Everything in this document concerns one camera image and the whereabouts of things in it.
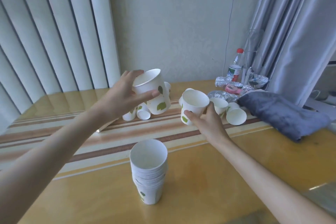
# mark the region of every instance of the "white cable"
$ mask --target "white cable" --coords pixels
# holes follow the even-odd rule
[[[233,0],[231,4],[231,12],[230,12],[230,17],[229,17],[229,30],[227,33],[227,41],[226,41],[226,46],[225,46],[225,59],[224,59],[224,66],[223,66],[223,76],[224,75],[224,69],[225,69],[225,64],[226,64],[226,49],[228,48],[228,42],[229,42],[229,36],[230,36],[230,20],[231,20],[231,14],[232,14],[232,9],[233,9]]]

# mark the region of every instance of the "curtain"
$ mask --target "curtain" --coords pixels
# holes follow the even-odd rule
[[[259,0],[252,30],[265,31],[250,64],[267,90],[303,106],[336,50],[335,0]]]
[[[110,0],[0,0],[0,133],[45,94],[119,78]]]

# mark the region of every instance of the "person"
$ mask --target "person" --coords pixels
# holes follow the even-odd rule
[[[1,223],[17,223],[62,166],[98,128],[160,94],[157,90],[133,94],[133,81],[141,73],[143,70],[123,73],[120,80],[88,111],[0,172]],[[234,166],[281,224],[336,223],[323,209],[235,145],[223,128],[212,102],[205,119],[189,111],[184,113],[209,143]]]

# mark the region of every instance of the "forearm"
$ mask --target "forearm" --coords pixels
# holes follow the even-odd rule
[[[272,174],[228,138],[214,147],[233,165],[281,224],[336,223],[323,209]]]
[[[63,165],[104,122],[97,108],[92,108],[1,171],[1,222],[17,223]]]

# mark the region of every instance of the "dark blue cloth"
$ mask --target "dark blue cloth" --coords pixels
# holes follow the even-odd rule
[[[326,114],[302,109],[276,93],[250,92],[239,103],[296,143],[331,122]]]

